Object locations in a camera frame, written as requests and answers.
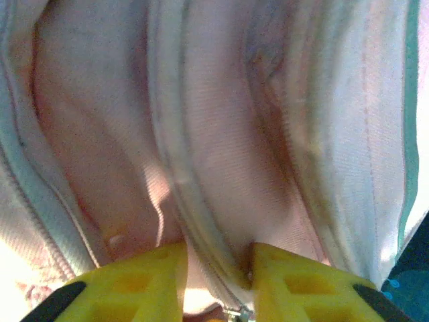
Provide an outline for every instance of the canvas bag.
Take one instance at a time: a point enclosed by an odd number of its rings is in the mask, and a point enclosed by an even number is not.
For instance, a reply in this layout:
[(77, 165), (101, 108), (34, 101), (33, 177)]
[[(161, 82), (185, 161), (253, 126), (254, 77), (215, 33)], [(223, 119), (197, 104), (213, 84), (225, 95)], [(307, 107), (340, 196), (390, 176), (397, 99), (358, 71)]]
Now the canvas bag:
[(3, 7), (11, 315), (183, 238), (186, 314), (252, 310), (252, 242), (380, 287), (427, 210), (417, 1)]

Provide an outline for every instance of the teal fabric trim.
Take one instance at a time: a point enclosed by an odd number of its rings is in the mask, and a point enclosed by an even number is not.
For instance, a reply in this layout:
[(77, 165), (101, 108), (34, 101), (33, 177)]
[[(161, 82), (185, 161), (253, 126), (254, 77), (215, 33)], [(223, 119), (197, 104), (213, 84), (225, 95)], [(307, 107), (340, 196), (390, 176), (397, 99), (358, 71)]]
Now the teal fabric trim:
[(410, 0), (406, 30), (404, 154), (406, 170), (405, 199), (397, 238), (398, 255), (402, 248), (405, 227), (416, 200), (418, 189), (417, 91), (418, 91), (418, 16), (420, 0)]

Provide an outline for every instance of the white canvas fabric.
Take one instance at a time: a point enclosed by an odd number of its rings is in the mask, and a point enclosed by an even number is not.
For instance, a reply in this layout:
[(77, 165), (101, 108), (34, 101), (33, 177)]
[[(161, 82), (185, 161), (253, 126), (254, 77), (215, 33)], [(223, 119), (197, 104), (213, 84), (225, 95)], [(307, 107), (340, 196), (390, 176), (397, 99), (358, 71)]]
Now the white canvas fabric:
[(380, 287), (428, 209), (426, 1), (419, 65), (415, 0), (1, 5), (5, 321), (183, 239), (186, 315), (252, 310), (253, 242)]

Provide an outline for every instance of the yellow plastic piece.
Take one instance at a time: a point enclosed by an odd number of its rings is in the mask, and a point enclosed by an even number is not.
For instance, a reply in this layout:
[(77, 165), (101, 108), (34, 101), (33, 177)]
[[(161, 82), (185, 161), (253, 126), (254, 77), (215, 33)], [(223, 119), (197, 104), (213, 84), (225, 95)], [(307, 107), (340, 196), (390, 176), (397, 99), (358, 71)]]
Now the yellow plastic piece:
[(383, 322), (353, 289), (368, 280), (267, 244), (255, 244), (257, 322)]
[(169, 245), (71, 280), (87, 286), (56, 322), (182, 321), (186, 255)]

